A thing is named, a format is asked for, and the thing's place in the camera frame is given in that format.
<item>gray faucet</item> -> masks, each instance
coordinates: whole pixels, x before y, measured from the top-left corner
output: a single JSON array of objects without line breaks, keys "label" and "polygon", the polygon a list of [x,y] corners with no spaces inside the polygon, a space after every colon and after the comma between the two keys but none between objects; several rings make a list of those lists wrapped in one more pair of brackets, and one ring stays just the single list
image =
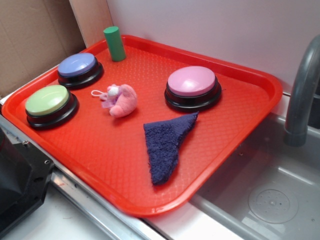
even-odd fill
[{"label": "gray faucet", "polygon": [[295,77],[285,120],[284,142],[293,147],[306,142],[308,125],[320,128],[320,35],[307,47]]}]

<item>sink drain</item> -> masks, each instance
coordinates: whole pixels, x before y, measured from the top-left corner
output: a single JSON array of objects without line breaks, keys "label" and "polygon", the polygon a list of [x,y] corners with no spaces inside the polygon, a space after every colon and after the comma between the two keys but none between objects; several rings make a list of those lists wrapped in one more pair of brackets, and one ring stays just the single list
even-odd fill
[{"label": "sink drain", "polygon": [[255,188],[248,203],[254,215],[271,224],[285,223],[298,211],[297,198],[278,184],[265,184]]}]

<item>pink plush toy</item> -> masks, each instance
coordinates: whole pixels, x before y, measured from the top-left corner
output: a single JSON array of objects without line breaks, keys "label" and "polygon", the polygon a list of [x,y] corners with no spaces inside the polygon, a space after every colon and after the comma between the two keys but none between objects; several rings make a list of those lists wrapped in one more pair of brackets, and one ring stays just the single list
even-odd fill
[{"label": "pink plush toy", "polygon": [[113,84],[107,88],[107,93],[102,93],[99,97],[103,101],[102,107],[109,108],[110,115],[115,118],[129,115],[136,109],[138,103],[135,90],[127,84],[121,86]]}]

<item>stainless steel sink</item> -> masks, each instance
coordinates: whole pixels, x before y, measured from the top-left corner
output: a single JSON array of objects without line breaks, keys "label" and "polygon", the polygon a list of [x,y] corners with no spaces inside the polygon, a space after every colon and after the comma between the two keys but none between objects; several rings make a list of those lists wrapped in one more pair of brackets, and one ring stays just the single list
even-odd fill
[{"label": "stainless steel sink", "polygon": [[271,113],[190,202],[244,239],[319,239],[320,133],[287,146],[284,123]]}]

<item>folded cloth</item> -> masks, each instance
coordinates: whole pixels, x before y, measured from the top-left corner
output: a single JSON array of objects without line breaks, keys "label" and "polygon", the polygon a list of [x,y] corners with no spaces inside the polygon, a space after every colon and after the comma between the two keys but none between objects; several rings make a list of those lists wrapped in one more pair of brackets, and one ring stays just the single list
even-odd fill
[{"label": "folded cloth", "polygon": [[179,148],[194,128],[198,114],[195,112],[143,125],[153,185],[161,185],[169,180],[178,164]]}]

